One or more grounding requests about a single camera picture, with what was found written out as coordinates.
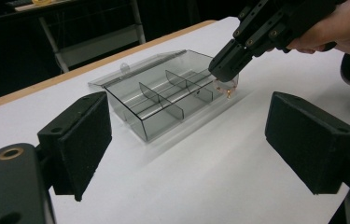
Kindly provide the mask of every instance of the white table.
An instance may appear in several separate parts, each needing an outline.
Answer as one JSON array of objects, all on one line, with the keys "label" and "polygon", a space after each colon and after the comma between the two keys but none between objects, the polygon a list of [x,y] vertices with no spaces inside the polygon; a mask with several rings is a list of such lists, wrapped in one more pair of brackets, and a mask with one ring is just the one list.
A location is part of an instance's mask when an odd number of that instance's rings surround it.
[{"label": "white table", "polygon": [[[0,148],[38,145],[39,130],[91,93],[89,81],[122,63],[179,49],[213,57],[238,25],[236,18],[214,22],[0,105]],[[342,56],[265,53],[242,71],[232,107],[193,133],[170,132],[149,144],[112,113],[113,141],[82,202],[50,191],[58,223],[328,223],[348,187],[313,195],[266,142],[264,128],[273,91],[300,96],[350,124]]]}]

